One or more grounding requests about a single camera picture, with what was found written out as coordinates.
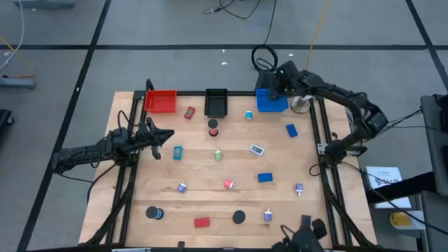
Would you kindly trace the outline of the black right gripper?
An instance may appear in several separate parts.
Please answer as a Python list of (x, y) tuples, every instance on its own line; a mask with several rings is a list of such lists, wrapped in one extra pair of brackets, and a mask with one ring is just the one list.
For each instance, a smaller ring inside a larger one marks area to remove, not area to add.
[(268, 98), (275, 101), (277, 95), (279, 99), (285, 99), (290, 90), (290, 78), (286, 72), (269, 72), (267, 76), (267, 84), (269, 85)]

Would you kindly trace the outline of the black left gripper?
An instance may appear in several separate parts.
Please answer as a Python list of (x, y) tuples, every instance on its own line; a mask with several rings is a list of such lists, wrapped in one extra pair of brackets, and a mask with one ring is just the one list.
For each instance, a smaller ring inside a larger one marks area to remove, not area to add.
[(153, 157), (160, 160), (161, 154), (158, 148), (173, 136), (174, 130), (156, 127), (151, 117), (146, 118), (146, 124), (148, 127), (144, 127), (137, 133), (127, 132), (127, 139), (122, 145), (122, 151), (137, 151), (151, 146)]

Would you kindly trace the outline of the hourglass with blue sand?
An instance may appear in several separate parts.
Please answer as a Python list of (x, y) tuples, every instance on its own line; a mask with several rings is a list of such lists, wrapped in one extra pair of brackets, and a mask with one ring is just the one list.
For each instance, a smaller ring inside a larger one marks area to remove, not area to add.
[(164, 216), (164, 211), (156, 206), (150, 206), (146, 210), (146, 217), (149, 219), (160, 220)]

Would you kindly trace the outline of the blue plastic basket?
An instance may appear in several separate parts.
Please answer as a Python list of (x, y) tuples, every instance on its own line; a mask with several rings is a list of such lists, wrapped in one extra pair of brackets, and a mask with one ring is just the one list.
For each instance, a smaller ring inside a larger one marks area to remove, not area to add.
[(257, 89), (256, 106), (259, 112), (283, 112), (288, 108), (288, 99), (276, 98), (275, 101), (270, 101), (268, 94), (270, 89)]

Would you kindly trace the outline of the black keyboard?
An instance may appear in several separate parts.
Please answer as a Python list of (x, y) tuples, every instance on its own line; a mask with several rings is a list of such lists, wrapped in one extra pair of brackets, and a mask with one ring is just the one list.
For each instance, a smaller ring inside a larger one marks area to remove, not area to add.
[(279, 90), (279, 76), (275, 71), (260, 70), (255, 89), (270, 89), (277, 92)]

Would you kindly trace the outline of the white bulb on metal stand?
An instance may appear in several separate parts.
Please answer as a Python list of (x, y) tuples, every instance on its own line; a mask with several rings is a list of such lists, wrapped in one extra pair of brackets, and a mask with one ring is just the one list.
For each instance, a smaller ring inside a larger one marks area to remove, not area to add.
[(296, 96), (291, 99), (290, 108), (295, 113), (306, 113), (310, 108), (313, 97), (311, 95)]

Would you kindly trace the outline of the red plastic basket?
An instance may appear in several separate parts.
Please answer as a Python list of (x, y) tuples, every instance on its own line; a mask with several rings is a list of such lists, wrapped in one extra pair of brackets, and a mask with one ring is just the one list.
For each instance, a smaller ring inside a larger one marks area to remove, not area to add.
[(145, 110), (150, 113), (175, 113), (176, 97), (176, 90), (148, 90)]

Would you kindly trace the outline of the black plastic basket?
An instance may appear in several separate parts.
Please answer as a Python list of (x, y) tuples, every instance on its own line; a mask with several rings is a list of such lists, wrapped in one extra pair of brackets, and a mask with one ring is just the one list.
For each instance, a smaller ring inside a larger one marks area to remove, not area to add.
[(206, 89), (204, 114), (208, 118), (224, 118), (228, 114), (227, 89)]

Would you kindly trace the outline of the white printed booklet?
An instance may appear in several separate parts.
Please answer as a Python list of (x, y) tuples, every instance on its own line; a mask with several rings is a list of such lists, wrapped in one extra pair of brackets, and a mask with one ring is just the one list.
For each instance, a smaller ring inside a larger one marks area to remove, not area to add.
[[(365, 168), (367, 180), (373, 189), (391, 185), (402, 181), (402, 176), (398, 167), (372, 167)], [(411, 209), (412, 205), (408, 197), (401, 197), (391, 201), (401, 209)]]

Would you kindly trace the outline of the grey metal stand foot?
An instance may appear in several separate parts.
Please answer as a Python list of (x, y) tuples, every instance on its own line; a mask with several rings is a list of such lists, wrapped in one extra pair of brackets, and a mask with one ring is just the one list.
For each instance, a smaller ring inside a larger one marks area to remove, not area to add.
[(73, 8), (75, 0), (11, 0), (17, 7), (28, 9), (61, 9)]
[(0, 88), (27, 88), (33, 90), (36, 87), (34, 79), (0, 77)]

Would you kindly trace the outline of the black desk edge bar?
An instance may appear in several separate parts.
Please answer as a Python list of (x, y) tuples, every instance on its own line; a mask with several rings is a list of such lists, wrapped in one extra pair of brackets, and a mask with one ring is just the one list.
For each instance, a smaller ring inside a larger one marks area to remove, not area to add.
[(367, 201), (372, 204), (416, 195), (423, 191), (437, 192), (432, 171), (379, 188), (366, 190)]

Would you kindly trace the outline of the black chair caster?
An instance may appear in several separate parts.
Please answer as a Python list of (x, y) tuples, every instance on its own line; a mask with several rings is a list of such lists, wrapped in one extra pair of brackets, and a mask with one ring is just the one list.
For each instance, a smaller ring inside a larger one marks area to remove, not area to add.
[(12, 125), (14, 122), (11, 111), (0, 109), (0, 128), (6, 125)]

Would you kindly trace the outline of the dark grey cabinet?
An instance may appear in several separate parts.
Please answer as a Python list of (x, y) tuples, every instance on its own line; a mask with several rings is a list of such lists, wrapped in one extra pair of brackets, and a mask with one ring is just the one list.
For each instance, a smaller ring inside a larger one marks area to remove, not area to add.
[(442, 130), (442, 108), (437, 103), (440, 97), (442, 95), (424, 95), (420, 97), (420, 102), (436, 190), (448, 196), (448, 151), (446, 157), (442, 151), (443, 146), (448, 146), (448, 131)]

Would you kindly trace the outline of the black aluminium table frame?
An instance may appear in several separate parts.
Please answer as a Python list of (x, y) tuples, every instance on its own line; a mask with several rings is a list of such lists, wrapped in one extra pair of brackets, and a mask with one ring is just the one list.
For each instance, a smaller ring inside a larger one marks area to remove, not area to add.
[[(319, 142), (332, 134), (349, 133), (346, 111), (332, 101), (316, 102), (314, 111), (296, 114), (261, 113), (252, 92), (230, 92), (228, 114), (218, 122), (219, 134), (209, 136), (204, 115), (203, 91), (180, 91), (173, 114), (155, 114), (158, 127), (175, 131), (161, 148), (161, 159), (149, 150), (139, 156), (131, 206), (118, 217), (114, 242), (126, 246), (173, 247), (184, 242), (188, 248), (268, 248), (282, 238), (281, 225), (298, 229), (302, 215), (322, 219), (328, 236), (326, 248), (354, 244), (355, 238), (340, 217), (330, 210), (316, 176)], [(187, 108), (195, 108), (191, 120)], [(246, 112), (252, 119), (246, 119)], [(286, 126), (294, 124), (298, 136), (290, 137)], [(252, 153), (252, 144), (262, 147), (262, 156)], [(183, 148), (182, 159), (174, 160), (174, 147)], [(215, 160), (215, 151), (222, 160)], [(258, 174), (272, 173), (273, 181), (259, 183)], [(234, 181), (234, 189), (224, 186)], [(187, 189), (177, 187), (185, 182)], [(303, 185), (298, 196), (295, 184)], [(160, 220), (146, 217), (150, 206), (161, 208)], [(272, 220), (264, 221), (270, 209)], [(242, 224), (232, 216), (246, 214)], [(194, 219), (209, 217), (210, 226), (195, 228)]]

